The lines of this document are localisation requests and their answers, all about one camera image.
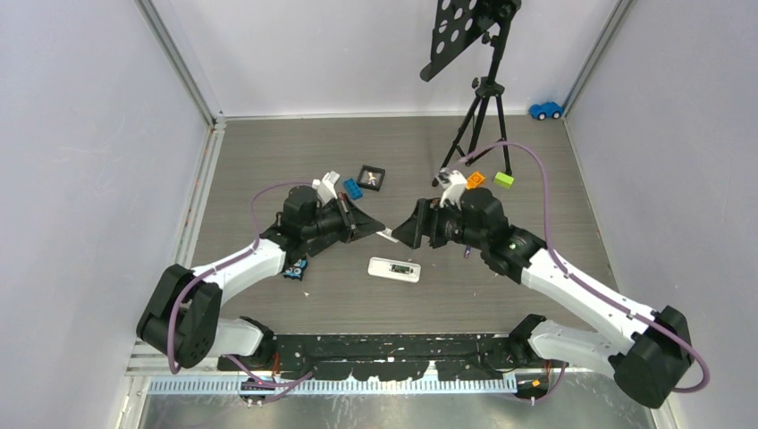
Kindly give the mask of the white remote control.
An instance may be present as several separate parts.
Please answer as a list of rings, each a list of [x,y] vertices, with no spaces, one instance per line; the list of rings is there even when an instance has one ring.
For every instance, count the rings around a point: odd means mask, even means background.
[[[421,266],[411,262],[371,257],[368,262],[367,273],[370,276],[387,280],[417,283],[420,280]]]

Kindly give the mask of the white battery cover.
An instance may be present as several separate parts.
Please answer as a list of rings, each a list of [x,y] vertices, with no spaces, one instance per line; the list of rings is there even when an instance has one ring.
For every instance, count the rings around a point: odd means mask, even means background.
[[[393,238],[393,236],[392,236],[392,230],[390,230],[390,229],[385,229],[383,231],[377,231],[376,234],[379,235],[379,236],[381,236],[382,238],[384,238],[386,240],[389,240],[389,241],[393,242],[393,243],[399,243],[399,241],[397,239]]]

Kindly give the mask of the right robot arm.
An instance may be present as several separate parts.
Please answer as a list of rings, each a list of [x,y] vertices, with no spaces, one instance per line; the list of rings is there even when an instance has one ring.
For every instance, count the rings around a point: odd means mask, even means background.
[[[471,189],[452,204],[420,198],[392,236],[410,248],[450,242],[479,250],[495,273],[558,302],[590,326],[586,332],[530,315],[512,332],[510,354],[521,366],[559,360],[611,378],[628,397],[660,408],[679,392],[695,361],[688,322],[672,306],[656,310],[576,269],[546,241],[510,224],[488,189]]]

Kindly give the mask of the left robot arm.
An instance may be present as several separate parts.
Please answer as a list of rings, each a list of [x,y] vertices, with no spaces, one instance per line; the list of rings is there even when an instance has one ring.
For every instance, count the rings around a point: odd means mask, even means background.
[[[207,357],[224,355],[240,357],[254,370],[265,369],[274,358],[270,331],[249,317],[223,319],[222,307],[246,288],[284,273],[299,260],[337,242],[351,243],[384,229],[383,223],[323,181],[291,184],[274,223],[251,244],[199,267],[167,267],[136,334],[166,356],[173,374]]]

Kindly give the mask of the blue toy brick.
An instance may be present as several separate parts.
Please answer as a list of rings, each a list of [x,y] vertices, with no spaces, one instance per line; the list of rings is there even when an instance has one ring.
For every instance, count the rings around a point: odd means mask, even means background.
[[[342,185],[350,199],[359,200],[364,197],[362,189],[354,179],[348,178],[342,182]]]

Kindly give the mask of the blue robot face toy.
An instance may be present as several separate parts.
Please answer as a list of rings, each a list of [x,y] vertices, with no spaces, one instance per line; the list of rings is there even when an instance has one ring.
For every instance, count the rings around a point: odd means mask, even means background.
[[[282,277],[288,280],[302,281],[304,272],[307,270],[308,261],[305,258],[297,260],[294,265],[282,272]]]

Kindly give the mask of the orange toy brick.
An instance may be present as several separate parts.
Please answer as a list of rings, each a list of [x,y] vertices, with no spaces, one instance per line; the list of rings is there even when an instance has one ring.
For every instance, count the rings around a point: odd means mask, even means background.
[[[476,189],[486,182],[486,178],[479,171],[474,171],[467,177],[466,188]]]

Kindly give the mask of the green toy brick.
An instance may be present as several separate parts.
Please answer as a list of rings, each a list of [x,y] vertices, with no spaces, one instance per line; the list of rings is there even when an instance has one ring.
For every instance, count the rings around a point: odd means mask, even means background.
[[[505,189],[510,189],[515,181],[515,178],[505,172],[497,172],[493,177],[493,182]]]

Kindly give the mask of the blue toy car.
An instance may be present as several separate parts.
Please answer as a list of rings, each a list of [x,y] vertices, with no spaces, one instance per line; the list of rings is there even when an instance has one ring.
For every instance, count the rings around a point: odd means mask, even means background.
[[[528,114],[537,121],[546,119],[560,119],[563,116],[563,107],[556,102],[545,102],[531,105]]]

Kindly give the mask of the black tripod stand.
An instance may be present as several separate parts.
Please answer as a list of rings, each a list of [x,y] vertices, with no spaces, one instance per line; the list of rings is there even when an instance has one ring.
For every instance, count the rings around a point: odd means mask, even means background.
[[[500,139],[508,138],[503,106],[505,88],[497,82],[497,75],[511,24],[522,4],[520,0],[439,0],[435,4],[430,59],[419,73],[422,81],[431,81],[476,41],[493,49],[488,72],[472,80],[474,99],[442,161],[442,169],[450,165],[455,154],[464,156],[466,164],[471,165],[489,153],[487,149],[478,155],[475,151],[491,101],[497,111]]]

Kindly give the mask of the black square frame box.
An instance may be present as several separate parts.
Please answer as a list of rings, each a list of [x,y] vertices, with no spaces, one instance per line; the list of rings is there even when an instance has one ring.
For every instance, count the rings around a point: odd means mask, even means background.
[[[385,170],[380,167],[374,167],[364,164],[358,175],[358,186],[362,189],[380,191],[383,186]]]

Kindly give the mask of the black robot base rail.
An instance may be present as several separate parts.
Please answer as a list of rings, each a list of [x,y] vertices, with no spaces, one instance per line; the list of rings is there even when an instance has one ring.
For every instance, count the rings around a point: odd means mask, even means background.
[[[318,381],[415,381],[430,369],[441,381],[478,381],[522,369],[545,374],[562,366],[538,357],[525,339],[506,334],[281,334],[269,328],[253,355],[217,361],[220,371],[247,368],[287,381],[305,375]]]

